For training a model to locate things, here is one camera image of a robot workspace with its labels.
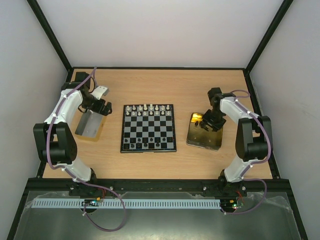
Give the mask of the gold tin with black pieces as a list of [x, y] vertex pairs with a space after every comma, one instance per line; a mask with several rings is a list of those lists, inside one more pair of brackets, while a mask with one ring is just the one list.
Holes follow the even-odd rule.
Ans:
[[201, 127], [203, 114], [193, 112], [190, 116], [188, 132], [186, 136], [186, 144], [189, 146], [199, 147], [212, 151], [218, 151], [222, 146], [223, 128], [213, 131]]

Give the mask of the silver gold tin lid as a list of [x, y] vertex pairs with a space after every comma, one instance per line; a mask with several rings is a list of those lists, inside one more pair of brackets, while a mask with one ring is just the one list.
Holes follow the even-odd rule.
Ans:
[[84, 141], [97, 142], [106, 117], [91, 110], [82, 113], [75, 128], [75, 136]]

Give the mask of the black silver chess board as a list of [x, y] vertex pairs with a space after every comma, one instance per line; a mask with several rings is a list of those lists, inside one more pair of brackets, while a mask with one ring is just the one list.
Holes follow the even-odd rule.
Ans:
[[[126, 115], [126, 107], [130, 106], [130, 115]], [[143, 149], [143, 138], [148, 138], [148, 149]], [[156, 148], [156, 141], [160, 140], [160, 148]], [[140, 104], [124, 105], [121, 129], [121, 153], [157, 153], [176, 152], [177, 138], [175, 128], [175, 114], [173, 104]]]

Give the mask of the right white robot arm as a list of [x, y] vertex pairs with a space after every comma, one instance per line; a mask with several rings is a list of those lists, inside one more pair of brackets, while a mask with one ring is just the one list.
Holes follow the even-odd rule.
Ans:
[[243, 181], [254, 165], [267, 162], [273, 151], [271, 119], [250, 111], [240, 102], [240, 99], [250, 97], [249, 92], [241, 90], [246, 95], [240, 96], [235, 92], [223, 93], [219, 87], [211, 88], [207, 95], [212, 109], [206, 111], [199, 124], [208, 132], [221, 130], [226, 123], [225, 116], [237, 124], [235, 158], [218, 177], [217, 188], [224, 196], [235, 191], [235, 183]]

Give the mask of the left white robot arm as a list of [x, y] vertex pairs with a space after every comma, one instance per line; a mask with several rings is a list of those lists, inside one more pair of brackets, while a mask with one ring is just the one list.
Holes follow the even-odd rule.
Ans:
[[80, 111], [82, 116], [75, 133], [95, 138], [103, 118], [113, 112], [111, 102], [103, 98], [109, 88], [97, 84], [95, 73], [78, 72], [74, 81], [64, 83], [52, 113], [43, 123], [33, 127], [40, 161], [47, 163], [53, 170], [66, 172], [74, 182], [84, 184], [94, 184], [97, 177], [95, 171], [78, 156], [70, 124], [76, 112]]

